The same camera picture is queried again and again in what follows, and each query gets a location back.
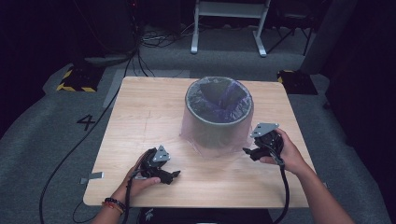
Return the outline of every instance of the right hand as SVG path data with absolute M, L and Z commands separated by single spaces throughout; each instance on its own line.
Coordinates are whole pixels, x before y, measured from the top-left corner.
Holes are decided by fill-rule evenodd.
M 294 173 L 295 175 L 303 172 L 306 168 L 309 168 L 305 160 L 301 156 L 297 146 L 295 146 L 289 139 L 288 135 L 281 129 L 276 129 L 283 139 L 283 149 L 280 153 L 280 157 L 285 162 L 285 170 Z M 261 157 L 260 162 L 276 164 L 272 157 Z

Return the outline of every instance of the forearm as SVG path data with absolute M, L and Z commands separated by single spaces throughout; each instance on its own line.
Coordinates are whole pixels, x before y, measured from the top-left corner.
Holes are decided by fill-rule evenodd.
M 116 199 L 121 203 L 125 203 L 126 188 L 121 184 L 119 188 L 111 195 L 111 198 Z M 111 224 L 119 223 L 121 212 L 117 208 L 103 206 L 100 212 L 96 215 L 92 223 L 94 224 Z
M 354 223 L 344 208 L 334 199 L 315 172 L 308 166 L 297 174 L 315 223 Z
M 94 224 L 111 224 L 111 223 L 119 223 L 120 220 L 120 211 L 115 208 L 110 208 L 107 206 L 103 206 L 100 212 L 93 219 L 92 223 Z

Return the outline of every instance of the hand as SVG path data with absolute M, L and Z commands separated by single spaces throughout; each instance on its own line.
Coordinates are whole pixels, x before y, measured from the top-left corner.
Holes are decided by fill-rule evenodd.
M 134 171 L 134 168 L 136 167 L 136 165 L 139 163 L 139 161 L 141 161 L 143 158 L 143 155 L 140 156 L 140 158 L 137 160 L 136 164 L 134 165 L 134 167 L 132 167 L 129 172 L 127 173 L 127 175 L 125 176 L 125 178 L 123 179 L 122 183 L 120 184 L 120 186 L 117 188 L 116 191 L 114 191 L 113 195 L 111 195 L 112 198 L 117 199 L 118 201 L 125 203 L 125 194 L 126 194 L 126 187 L 128 185 L 128 180 L 132 174 L 132 172 Z M 161 182 L 161 179 L 159 177 L 152 177 L 152 178 L 148 178 L 145 180 L 138 180 L 138 179 L 134 179 L 132 181 L 132 188 L 131 188 L 131 197 L 134 197 L 136 195 L 138 195 L 141 191 L 143 191 L 144 189 L 158 184 Z
M 297 175 L 303 172 L 304 169 L 309 168 L 297 146 L 290 141 L 288 135 L 281 129 L 276 129 L 276 132 L 282 136 L 284 143 L 280 157 L 285 162 L 285 169 Z M 276 164 L 272 157 L 261 157 L 260 162 Z

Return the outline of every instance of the metal bracket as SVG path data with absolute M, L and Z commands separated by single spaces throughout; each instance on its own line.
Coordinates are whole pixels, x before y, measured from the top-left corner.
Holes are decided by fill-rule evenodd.
M 105 177 L 105 173 L 103 173 L 103 172 L 93 173 L 93 174 L 88 175 L 88 178 L 81 178 L 79 180 L 79 184 L 87 184 L 88 181 L 91 179 L 101 179 L 103 177 Z
M 169 161 L 170 159 L 169 153 L 165 148 L 163 146 L 159 146 L 157 152 L 152 158 L 152 161 Z
M 275 130 L 277 127 L 279 127 L 278 123 L 258 123 L 256 128 L 250 134 L 250 137 L 252 137 L 252 138 L 261 137 L 261 136 L 265 135 L 266 133 L 269 133 L 272 130 Z

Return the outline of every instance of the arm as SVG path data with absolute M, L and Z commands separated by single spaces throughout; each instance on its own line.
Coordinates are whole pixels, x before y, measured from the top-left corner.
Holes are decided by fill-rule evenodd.
M 120 186 L 114 191 L 111 195 L 111 198 L 118 200 L 121 203 L 125 203 L 125 194 L 126 194 L 126 186 L 128 180 L 134 171 L 134 167 L 132 167 L 128 174 L 123 179 Z M 131 197 L 139 194 L 143 189 L 158 184 L 161 182 L 159 177 L 152 177 L 145 180 L 133 180 L 132 188 L 131 188 Z M 119 223 L 121 212 L 116 208 L 110 208 L 108 206 L 102 206 L 100 212 L 96 215 L 95 219 L 92 221 L 94 224 L 111 224 L 111 223 Z
M 315 223 L 354 223 L 344 208 L 334 199 L 315 172 L 304 161 L 297 147 L 280 129 L 276 130 L 283 139 L 281 158 L 285 169 L 300 180 Z M 271 157 L 260 158 L 264 163 L 275 163 Z

